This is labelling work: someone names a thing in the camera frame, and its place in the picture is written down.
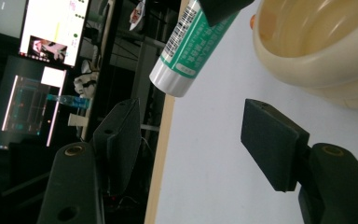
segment screw hole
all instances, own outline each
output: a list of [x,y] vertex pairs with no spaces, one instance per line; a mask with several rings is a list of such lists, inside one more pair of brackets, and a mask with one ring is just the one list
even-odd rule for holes
[[62,222],[69,221],[73,219],[78,212],[79,211],[77,207],[66,207],[62,209],[61,212],[58,214],[58,220]]
[[332,156],[342,157],[344,156],[344,151],[342,151],[338,147],[323,147],[325,153],[330,154]]
[[83,147],[69,147],[65,150],[65,155],[76,156],[84,151]]

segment tube cap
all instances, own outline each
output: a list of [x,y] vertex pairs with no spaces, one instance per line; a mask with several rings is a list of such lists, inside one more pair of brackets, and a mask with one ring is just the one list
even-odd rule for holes
[[182,97],[186,94],[194,78],[183,77],[158,59],[152,72],[150,73],[151,82],[161,91],[174,96]]

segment green and white tube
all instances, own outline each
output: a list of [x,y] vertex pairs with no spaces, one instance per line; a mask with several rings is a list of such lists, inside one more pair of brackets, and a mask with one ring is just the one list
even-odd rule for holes
[[182,97],[238,13],[213,27],[197,0],[190,0],[154,66],[150,80],[165,93]]

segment barcode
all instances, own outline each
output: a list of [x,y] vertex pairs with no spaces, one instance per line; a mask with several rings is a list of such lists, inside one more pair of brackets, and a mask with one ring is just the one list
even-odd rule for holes
[[180,43],[182,42],[183,38],[185,37],[185,34],[190,27],[191,22],[194,20],[194,18],[197,15],[197,11],[193,8],[187,6],[186,10],[182,16],[182,18],[179,20],[179,22],[176,24],[175,29],[173,30],[170,39],[168,40],[167,44],[165,45],[165,53],[169,57],[173,57],[173,54],[177,51],[179,48]]

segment computer monitor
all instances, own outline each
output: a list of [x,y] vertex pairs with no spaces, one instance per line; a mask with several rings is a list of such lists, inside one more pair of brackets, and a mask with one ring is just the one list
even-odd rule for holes
[[0,149],[26,140],[51,144],[59,103],[47,96],[61,95],[65,76],[66,70],[8,57],[0,87]]
[[76,65],[90,0],[27,0],[20,56]]

